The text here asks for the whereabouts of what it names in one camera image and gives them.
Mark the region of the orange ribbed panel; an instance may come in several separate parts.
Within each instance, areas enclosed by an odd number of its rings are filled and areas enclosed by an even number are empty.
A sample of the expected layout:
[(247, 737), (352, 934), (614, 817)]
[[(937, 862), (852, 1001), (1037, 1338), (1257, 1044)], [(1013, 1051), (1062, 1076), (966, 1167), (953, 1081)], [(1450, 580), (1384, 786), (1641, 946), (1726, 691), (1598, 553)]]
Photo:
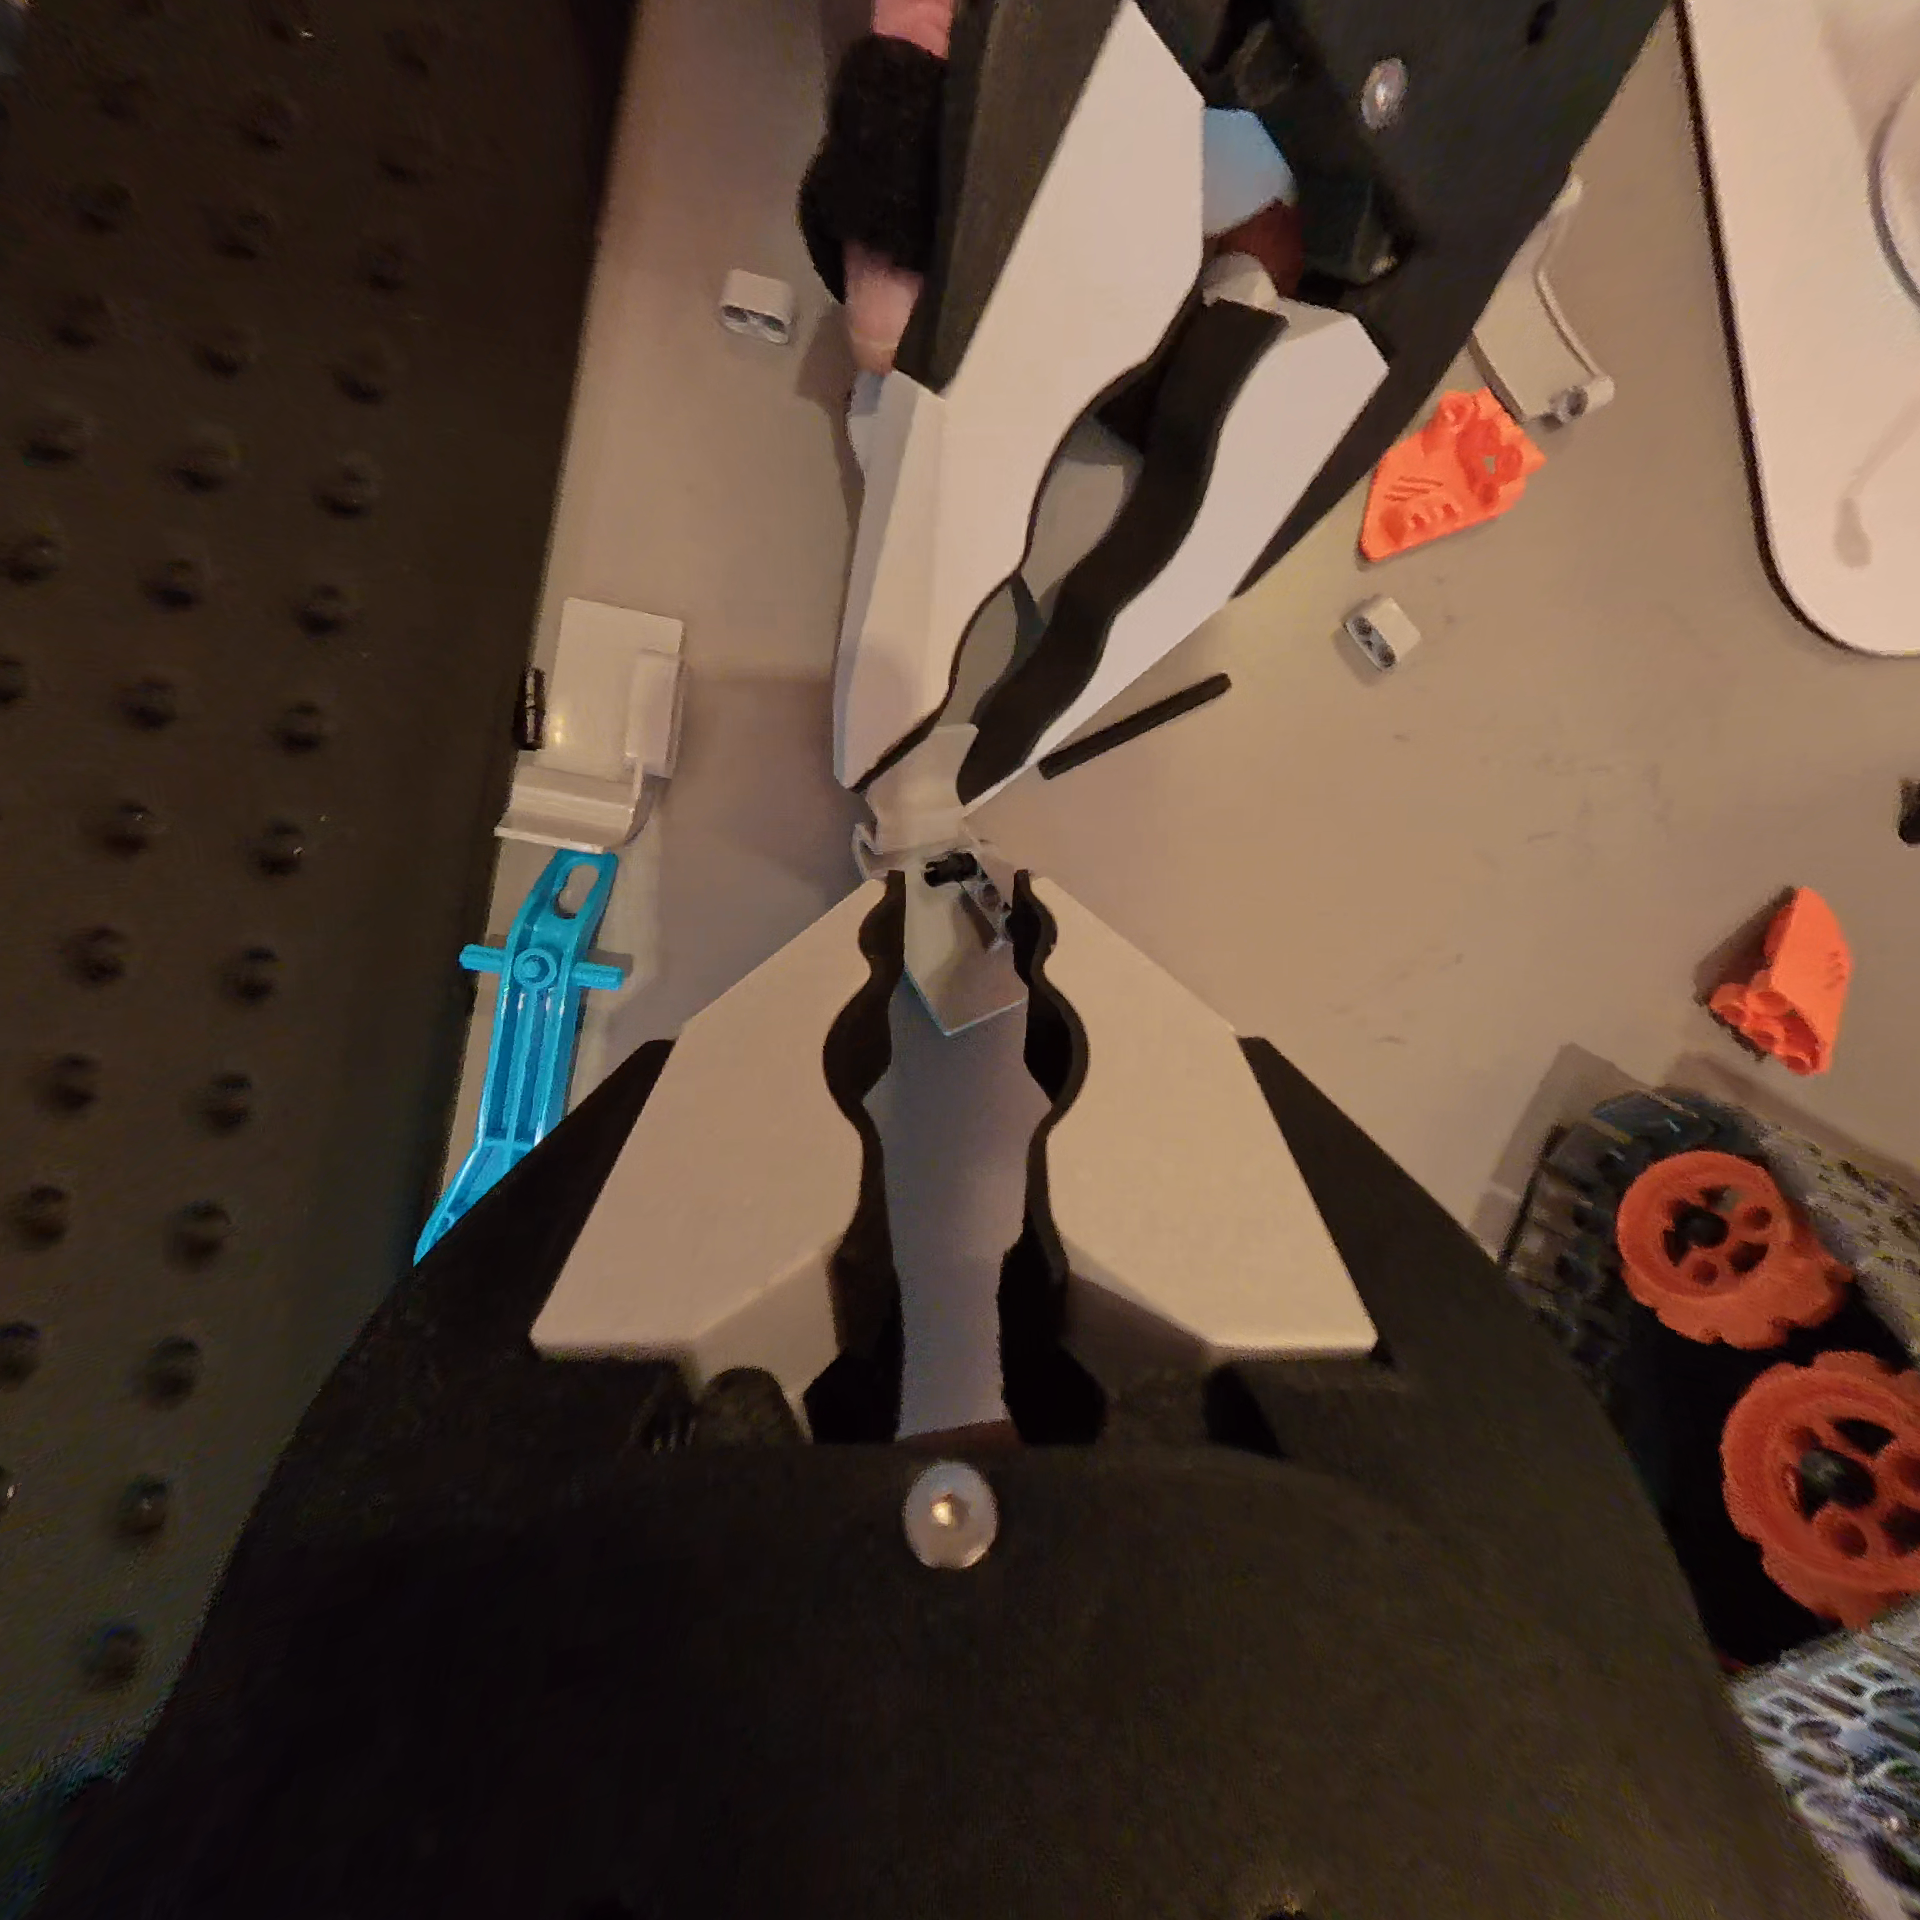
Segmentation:
[(1492, 388), (1445, 391), (1377, 462), (1358, 553), (1377, 564), (1511, 512), (1545, 456)]

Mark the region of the teal separator tool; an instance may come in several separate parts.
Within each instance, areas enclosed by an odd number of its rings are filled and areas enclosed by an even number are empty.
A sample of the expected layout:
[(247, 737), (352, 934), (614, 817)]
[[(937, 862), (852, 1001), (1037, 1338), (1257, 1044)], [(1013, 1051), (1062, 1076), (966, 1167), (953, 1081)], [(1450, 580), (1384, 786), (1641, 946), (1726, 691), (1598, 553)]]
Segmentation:
[(584, 1000), (625, 978), (592, 958), (617, 864), (614, 852), (551, 856), (505, 939), (461, 950), (461, 970), (488, 976), (495, 1000), (471, 1143), (420, 1227), (418, 1263), (562, 1123)]

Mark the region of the orange wedge panel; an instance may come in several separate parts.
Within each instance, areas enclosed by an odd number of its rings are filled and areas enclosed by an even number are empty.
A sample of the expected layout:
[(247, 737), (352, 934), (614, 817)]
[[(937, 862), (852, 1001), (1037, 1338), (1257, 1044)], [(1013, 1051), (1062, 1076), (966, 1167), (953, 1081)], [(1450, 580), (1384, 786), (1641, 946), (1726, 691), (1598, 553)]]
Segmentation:
[(1794, 887), (1766, 923), (1756, 967), (1721, 982), (1708, 1010), (1760, 1056), (1820, 1076), (1833, 1068), (1853, 972), (1830, 904), (1816, 889)]

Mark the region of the grey curved panel assembly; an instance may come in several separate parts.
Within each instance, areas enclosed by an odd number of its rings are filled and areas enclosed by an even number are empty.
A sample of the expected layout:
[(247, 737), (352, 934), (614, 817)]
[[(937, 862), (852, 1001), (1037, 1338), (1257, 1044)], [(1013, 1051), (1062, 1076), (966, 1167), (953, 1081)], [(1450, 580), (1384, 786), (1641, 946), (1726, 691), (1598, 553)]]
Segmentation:
[(670, 616), (564, 601), (538, 746), (519, 754), (501, 842), (614, 856), (640, 835), (676, 772), (684, 644)]
[[(928, 1018), (948, 1038), (1013, 1014), (1023, 1001), (1013, 939), (1016, 867), (980, 839), (940, 775), (902, 766), (865, 796), (871, 823), (855, 827), (862, 879), (902, 879), (902, 972)], [(980, 879), (969, 887), (925, 887), (924, 862), (966, 849)]]

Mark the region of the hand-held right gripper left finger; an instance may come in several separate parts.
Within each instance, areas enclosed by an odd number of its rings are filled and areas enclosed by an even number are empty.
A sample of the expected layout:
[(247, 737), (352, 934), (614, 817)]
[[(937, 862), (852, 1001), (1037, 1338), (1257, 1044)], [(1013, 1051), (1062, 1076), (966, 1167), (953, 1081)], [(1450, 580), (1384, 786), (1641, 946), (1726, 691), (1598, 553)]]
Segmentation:
[(905, 879), (862, 882), (686, 1023), (532, 1323), (538, 1353), (767, 1375), (812, 1439), (888, 1446), (905, 1331), (881, 1143)]

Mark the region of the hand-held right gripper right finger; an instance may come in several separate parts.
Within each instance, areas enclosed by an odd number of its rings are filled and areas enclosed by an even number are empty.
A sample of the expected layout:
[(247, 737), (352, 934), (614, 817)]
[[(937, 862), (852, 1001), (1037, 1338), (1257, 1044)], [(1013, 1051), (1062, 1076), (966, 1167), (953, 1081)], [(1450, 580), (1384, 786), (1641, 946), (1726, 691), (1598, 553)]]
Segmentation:
[(1377, 1329), (1239, 1032), (1055, 881), (1015, 881), (1023, 1070), (1045, 1100), (999, 1271), (999, 1383), (1030, 1448), (1138, 1391), (1375, 1356)]

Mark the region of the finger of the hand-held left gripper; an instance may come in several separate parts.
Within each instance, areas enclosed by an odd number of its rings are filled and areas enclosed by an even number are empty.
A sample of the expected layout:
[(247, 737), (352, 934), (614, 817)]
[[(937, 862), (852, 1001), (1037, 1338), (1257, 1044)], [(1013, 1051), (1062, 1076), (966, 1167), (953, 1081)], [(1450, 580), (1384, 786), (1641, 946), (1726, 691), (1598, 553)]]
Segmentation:
[(1201, 96), (1138, 4), (988, 4), (956, 52), (957, 150), (871, 419), (836, 641), (845, 790), (937, 720), (1055, 456), (1153, 359), (1201, 263)]
[(989, 689), (957, 801), (999, 794), (1223, 611), (1382, 383), (1350, 314), (1194, 307), (1161, 367), (1136, 483)]

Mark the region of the grey orange tracked toy robot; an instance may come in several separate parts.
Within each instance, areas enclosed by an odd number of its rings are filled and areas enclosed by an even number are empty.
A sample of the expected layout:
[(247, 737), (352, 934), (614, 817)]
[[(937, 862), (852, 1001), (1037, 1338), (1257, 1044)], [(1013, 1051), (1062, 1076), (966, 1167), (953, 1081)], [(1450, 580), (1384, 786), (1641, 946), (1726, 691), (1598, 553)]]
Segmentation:
[(1628, 1088), (1549, 1135), (1504, 1242), (1870, 1915), (1917, 1913), (1914, 1235), (1912, 1170)]

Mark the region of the grey curved panel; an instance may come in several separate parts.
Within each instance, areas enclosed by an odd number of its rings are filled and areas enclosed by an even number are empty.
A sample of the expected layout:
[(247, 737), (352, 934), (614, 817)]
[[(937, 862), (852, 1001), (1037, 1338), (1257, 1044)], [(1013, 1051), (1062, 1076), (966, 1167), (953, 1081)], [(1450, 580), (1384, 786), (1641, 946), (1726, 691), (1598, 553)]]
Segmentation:
[(1578, 203), (1581, 182), (1567, 176), (1472, 331), (1472, 356), (1517, 425), (1570, 425), (1616, 395), (1613, 379), (1577, 338), (1549, 282), (1552, 251)]

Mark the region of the long black axle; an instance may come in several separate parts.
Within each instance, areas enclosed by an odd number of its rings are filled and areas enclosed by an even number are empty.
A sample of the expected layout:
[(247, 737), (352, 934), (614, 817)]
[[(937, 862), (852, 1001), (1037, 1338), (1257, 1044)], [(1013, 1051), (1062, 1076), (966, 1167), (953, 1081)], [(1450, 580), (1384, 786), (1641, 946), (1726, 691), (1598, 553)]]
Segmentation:
[(1229, 692), (1231, 678), (1226, 673), (1204, 678), (1186, 689), (1172, 691), (1170, 696), (1126, 714), (1114, 723), (1109, 723), (1106, 727), (1100, 727), (1093, 734), (1078, 737), (1076, 742), (1062, 746), (1055, 753), (1045, 754), (1037, 762), (1037, 772), (1042, 780), (1065, 778), (1093, 763), (1094, 760), (1133, 746), (1143, 737), (1150, 737), (1190, 714), (1198, 714), (1225, 699)]

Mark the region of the black perforated chair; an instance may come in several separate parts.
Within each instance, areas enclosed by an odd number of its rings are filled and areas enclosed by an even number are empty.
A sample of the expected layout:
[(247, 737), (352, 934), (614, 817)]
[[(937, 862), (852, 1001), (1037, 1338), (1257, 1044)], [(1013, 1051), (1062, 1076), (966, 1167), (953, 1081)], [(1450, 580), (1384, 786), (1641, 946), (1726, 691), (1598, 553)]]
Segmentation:
[(5, 1799), (410, 1249), (633, 4), (5, 4)]

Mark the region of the person's left hand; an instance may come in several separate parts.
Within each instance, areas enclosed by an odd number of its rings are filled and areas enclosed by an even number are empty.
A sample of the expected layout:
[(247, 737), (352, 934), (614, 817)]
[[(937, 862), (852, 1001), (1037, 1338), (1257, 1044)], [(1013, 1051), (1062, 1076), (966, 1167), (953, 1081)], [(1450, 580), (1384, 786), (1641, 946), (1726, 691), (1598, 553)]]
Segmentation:
[[(869, 28), (881, 40), (908, 41), (945, 60), (953, 15), (956, 2), (872, 2)], [(844, 276), (855, 368), (885, 378), (921, 295), (921, 276), (855, 241), (844, 242)]]

